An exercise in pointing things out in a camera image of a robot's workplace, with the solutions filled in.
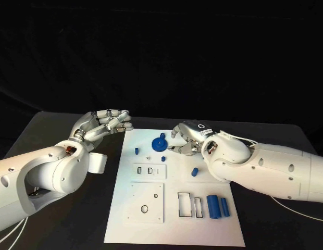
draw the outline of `blue cylinder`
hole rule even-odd
[[[193,177],[196,177],[197,171],[199,171],[199,169],[197,169],[197,168],[193,168],[193,171],[191,171],[191,176],[193,176]]]
[[[161,133],[160,137],[153,140],[151,147],[157,152],[163,152],[167,149],[167,141],[164,133]]]
[[[230,214],[229,214],[226,199],[225,199],[225,198],[220,198],[220,202],[222,202],[223,216],[225,216],[225,217],[229,217]]]
[[[219,219],[222,217],[220,208],[219,208],[219,201],[216,195],[207,195],[207,209],[209,209],[209,217],[210,219]]]

